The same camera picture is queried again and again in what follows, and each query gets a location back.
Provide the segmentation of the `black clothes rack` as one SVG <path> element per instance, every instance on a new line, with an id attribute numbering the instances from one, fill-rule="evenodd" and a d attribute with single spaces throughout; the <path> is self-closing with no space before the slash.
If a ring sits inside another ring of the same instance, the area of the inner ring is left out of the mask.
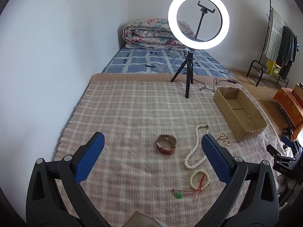
<path id="1" fill-rule="evenodd" d="M 254 85 L 287 87 L 289 74 L 299 51 L 297 35 L 270 5 L 265 42 L 259 59 L 251 62 L 247 77 Z"/>

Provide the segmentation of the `black tripod stand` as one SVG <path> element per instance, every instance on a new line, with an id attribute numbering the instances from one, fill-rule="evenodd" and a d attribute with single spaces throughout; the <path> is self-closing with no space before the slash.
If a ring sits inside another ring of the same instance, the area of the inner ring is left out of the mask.
<path id="1" fill-rule="evenodd" d="M 177 76 L 181 73 L 183 68 L 186 66 L 186 86 L 185 86 L 185 97 L 189 98 L 190 93 L 190 86 L 193 84 L 193 60 L 194 60 L 194 49 L 189 49 L 185 61 L 181 64 L 178 71 L 175 73 L 175 75 L 172 77 L 170 82 L 174 82 L 174 80 L 177 78 Z"/>

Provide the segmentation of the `brown and red boxes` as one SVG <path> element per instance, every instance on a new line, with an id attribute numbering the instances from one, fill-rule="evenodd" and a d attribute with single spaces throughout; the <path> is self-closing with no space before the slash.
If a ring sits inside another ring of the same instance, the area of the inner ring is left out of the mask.
<path id="1" fill-rule="evenodd" d="M 302 100 L 303 99 L 302 85 L 296 84 L 294 89 L 292 90 L 292 94 L 296 97 L 299 97 Z"/>

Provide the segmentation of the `brown cardboard box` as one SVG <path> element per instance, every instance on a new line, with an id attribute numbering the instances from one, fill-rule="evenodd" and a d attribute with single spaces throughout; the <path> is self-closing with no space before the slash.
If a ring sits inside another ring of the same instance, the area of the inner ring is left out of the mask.
<path id="1" fill-rule="evenodd" d="M 236 142 L 257 136 L 266 128 L 261 112 L 241 89 L 219 87 L 213 100 L 229 124 Z"/>

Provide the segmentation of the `striped hanging towel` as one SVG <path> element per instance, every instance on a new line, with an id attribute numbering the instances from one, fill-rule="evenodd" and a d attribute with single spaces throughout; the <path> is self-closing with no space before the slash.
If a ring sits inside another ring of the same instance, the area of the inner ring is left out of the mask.
<path id="1" fill-rule="evenodd" d="M 276 62 L 283 36 L 284 19 L 271 7 L 269 16 L 269 29 L 266 36 L 266 46 L 264 55 L 266 58 Z"/>

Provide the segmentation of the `blue patterned bed sheet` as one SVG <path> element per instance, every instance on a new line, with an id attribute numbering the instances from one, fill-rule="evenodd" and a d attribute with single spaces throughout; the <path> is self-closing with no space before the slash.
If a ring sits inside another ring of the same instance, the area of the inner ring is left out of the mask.
<path id="1" fill-rule="evenodd" d="M 102 72 L 113 74 L 175 74 L 185 61 L 186 53 L 182 49 L 123 47 Z M 194 51 L 193 58 L 195 75 L 234 78 L 232 72 L 204 50 Z"/>

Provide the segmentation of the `folded floral quilt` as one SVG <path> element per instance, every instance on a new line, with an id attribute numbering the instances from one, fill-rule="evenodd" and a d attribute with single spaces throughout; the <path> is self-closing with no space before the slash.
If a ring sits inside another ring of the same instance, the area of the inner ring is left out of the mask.
<path id="1" fill-rule="evenodd" d="M 167 19 L 137 19 L 123 29 L 122 38 L 130 48 L 181 49 Z"/>

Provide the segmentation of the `black phone holder clamp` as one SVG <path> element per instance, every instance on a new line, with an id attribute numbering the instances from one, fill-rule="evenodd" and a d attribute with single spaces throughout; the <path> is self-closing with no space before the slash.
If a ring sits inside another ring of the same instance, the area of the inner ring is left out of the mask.
<path id="1" fill-rule="evenodd" d="M 196 33 L 195 33 L 195 39 L 197 39 L 197 37 L 199 35 L 200 29 L 201 29 L 201 24 L 202 24 L 204 16 L 208 13 L 213 14 L 216 11 L 215 8 L 213 10 L 210 10 L 206 6 L 203 6 L 201 4 L 201 1 L 198 1 L 197 6 L 200 7 L 201 17 L 200 17 L 200 20 L 199 20 L 199 23 L 198 23 L 198 26 L 197 26 L 197 30 L 196 30 Z"/>

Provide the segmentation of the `dark hanging clothes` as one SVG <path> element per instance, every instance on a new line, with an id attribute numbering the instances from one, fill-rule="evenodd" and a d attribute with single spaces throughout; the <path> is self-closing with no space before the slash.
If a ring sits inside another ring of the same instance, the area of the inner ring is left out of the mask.
<path id="1" fill-rule="evenodd" d="M 287 80 L 297 51 L 297 37 L 288 26 L 283 27 L 281 44 L 276 63 L 280 66 L 279 76 Z"/>

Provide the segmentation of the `yellow box on rack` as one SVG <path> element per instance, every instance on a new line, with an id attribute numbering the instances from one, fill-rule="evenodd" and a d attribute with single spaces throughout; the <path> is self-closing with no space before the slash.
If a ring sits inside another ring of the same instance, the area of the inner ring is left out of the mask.
<path id="1" fill-rule="evenodd" d="M 281 67 L 272 60 L 268 60 L 266 67 L 268 68 L 267 75 L 277 78 Z"/>

